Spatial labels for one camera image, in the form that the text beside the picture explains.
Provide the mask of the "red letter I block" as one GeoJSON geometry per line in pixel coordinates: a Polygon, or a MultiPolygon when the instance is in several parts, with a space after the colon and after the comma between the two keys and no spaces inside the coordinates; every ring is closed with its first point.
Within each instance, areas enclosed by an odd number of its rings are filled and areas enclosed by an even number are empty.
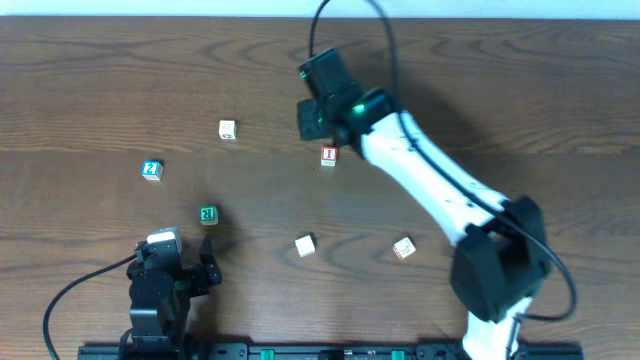
{"type": "Polygon", "coordinates": [[[337,162],[338,149],[334,146],[323,146],[321,151],[321,165],[334,167],[337,162]]]}

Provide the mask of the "blue number 2 block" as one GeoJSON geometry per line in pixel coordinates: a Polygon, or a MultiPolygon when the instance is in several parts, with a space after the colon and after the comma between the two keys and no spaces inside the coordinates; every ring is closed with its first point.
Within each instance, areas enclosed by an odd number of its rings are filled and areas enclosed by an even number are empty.
{"type": "Polygon", "coordinates": [[[163,165],[159,161],[145,160],[142,163],[141,175],[149,181],[160,181],[163,175],[163,165]]]}

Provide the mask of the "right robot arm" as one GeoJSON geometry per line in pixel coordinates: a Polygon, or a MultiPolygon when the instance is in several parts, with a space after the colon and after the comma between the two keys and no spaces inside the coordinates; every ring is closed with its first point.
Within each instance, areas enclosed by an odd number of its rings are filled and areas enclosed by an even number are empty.
{"type": "Polygon", "coordinates": [[[527,309],[551,272],[539,207],[477,181],[382,88],[364,90],[334,49],[299,67],[311,97],[298,104],[304,141],[349,146],[403,187],[454,249],[450,282],[468,311],[472,359],[512,358],[527,309]]]}

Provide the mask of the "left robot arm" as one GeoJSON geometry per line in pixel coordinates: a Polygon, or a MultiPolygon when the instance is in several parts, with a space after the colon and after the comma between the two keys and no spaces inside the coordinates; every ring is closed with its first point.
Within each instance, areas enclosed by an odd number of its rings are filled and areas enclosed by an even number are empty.
{"type": "Polygon", "coordinates": [[[127,268],[131,280],[131,339],[129,351],[141,359],[185,359],[186,322],[191,299],[209,293],[222,277],[213,256],[211,238],[199,249],[200,262],[185,267],[177,242],[137,244],[135,260],[127,268]]]}

